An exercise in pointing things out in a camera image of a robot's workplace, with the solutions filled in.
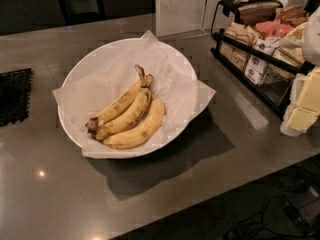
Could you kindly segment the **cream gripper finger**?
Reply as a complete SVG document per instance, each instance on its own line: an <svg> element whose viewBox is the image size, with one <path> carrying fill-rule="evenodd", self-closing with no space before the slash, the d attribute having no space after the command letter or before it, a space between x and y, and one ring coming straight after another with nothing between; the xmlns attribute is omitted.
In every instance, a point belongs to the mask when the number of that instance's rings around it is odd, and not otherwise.
<svg viewBox="0 0 320 240"><path fill-rule="evenodd" d="M320 67L295 77L289 99L280 131L297 137L306 133L320 116Z"/></svg>

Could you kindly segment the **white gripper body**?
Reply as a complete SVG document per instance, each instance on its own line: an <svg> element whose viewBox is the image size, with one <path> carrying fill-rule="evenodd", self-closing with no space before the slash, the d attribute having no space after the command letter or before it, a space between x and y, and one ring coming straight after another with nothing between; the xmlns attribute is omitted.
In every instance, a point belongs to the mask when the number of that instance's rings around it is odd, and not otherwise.
<svg viewBox="0 0 320 240"><path fill-rule="evenodd" d="M320 66L320 7L308 21L290 31L279 42L280 48L300 48L305 61Z"/></svg>

